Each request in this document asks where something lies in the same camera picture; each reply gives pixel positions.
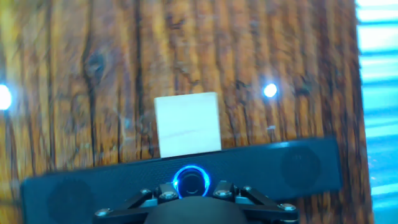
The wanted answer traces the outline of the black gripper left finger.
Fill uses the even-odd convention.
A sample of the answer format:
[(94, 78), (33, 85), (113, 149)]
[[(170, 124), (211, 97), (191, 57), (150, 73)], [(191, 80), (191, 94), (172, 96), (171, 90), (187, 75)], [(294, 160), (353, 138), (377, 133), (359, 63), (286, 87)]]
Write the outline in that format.
[(116, 209), (102, 208), (95, 212), (93, 224), (144, 223), (156, 206), (178, 199), (178, 192), (171, 182), (160, 184), (154, 190), (141, 189)]

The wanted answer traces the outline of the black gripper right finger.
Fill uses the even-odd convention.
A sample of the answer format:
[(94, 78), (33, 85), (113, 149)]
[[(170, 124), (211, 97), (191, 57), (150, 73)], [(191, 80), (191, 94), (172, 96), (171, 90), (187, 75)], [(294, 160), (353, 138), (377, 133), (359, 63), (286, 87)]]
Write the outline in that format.
[(231, 182), (220, 181), (212, 197), (233, 202), (243, 212), (248, 223), (299, 224), (299, 211), (289, 203), (278, 204), (255, 188), (239, 188)]

